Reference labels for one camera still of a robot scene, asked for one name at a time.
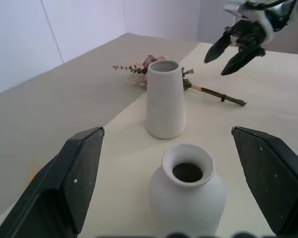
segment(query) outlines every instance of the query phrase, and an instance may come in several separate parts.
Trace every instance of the pink flower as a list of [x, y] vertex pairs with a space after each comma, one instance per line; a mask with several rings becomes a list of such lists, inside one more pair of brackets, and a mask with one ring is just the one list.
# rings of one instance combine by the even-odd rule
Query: pink flower
[[148, 68], [149, 64], [151, 64], [152, 62], [155, 62], [155, 61], [159, 61], [159, 60], [168, 60], [168, 57], [167, 56], [159, 56], [157, 58], [154, 58], [152, 55], [149, 55], [147, 57], [147, 59], [145, 59], [143, 66], [145, 68]]
[[167, 56], [159, 56], [157, 58], [155, 58], [157, 61], [159, 60], [168, 60], [168, 57]]

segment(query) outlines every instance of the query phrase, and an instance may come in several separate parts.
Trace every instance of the table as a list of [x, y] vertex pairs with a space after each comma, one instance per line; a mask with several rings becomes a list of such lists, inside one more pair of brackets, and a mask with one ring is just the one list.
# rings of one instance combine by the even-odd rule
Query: table
[[105, 126], [145, 90], [125, 83], [148, 54], [182, 60], [198, 43], [125, 34], [0, 94], [0, 213], [77, 132]]
[[80, 238], [158, 236], [148, 209], [149, 180], [163, 153], [178, 142], [206, 149], [226, 185], [217, 236], [231, 237], [237, 231], [259, 237], [273, 234], [246, 184], [230, 131], [235, 125], [265, 131], [282, 138], [298, 154], [298, 55], [268, 52], [240, 72], [222, 77], [221, 70], [237, 50], [229, 48], [217, 61], [203, 64], [209, 47], [200, 44], [181, 62], [194, 68], [190, 80], [248, 104], [221, 103], [213, 96], [187, 91], [184, 133], [159, 140], [146, 132], [147, 95], [142, 94], [105, 127], [96, 187]]

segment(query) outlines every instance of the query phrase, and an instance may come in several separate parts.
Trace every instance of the vase neck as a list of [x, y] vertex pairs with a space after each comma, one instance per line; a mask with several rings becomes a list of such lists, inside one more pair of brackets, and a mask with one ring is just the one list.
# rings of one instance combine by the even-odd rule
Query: vase neck
[[165, 152], [162, 168], [174, 183], [195, 187], [210, 181], [215, 173], [215, 162], [201, 147], [179, 144]]

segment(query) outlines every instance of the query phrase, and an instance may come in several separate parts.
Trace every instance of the ceramic vase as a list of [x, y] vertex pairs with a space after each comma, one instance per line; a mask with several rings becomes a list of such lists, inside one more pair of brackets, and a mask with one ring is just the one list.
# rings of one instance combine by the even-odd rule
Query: ceramic vase
[[213, 237], [225, 206], [225, 187], [213, 158], [191, 144], [168, 150], [150, 180], [149, 204], [163, 237]]
[[181, 66], [171, 60], [148, 67], [147, 130], [161, 139], [179, 136], [185, 127], [185, 99]]

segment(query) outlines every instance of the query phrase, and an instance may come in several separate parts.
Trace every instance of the white vase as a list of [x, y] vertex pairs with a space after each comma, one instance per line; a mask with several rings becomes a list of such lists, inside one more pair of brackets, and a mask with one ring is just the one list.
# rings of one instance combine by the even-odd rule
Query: white vase
[[163, 237], [214, 236], [225, 206], [225, 187], [212, 157], [191, 144], [168, 150], [150, 180], [149, 204]]
[[161, 139], [179, 136], [185, 127], [185, 99], [181, 66], [171, 60], [148, 67], [147, 130]]

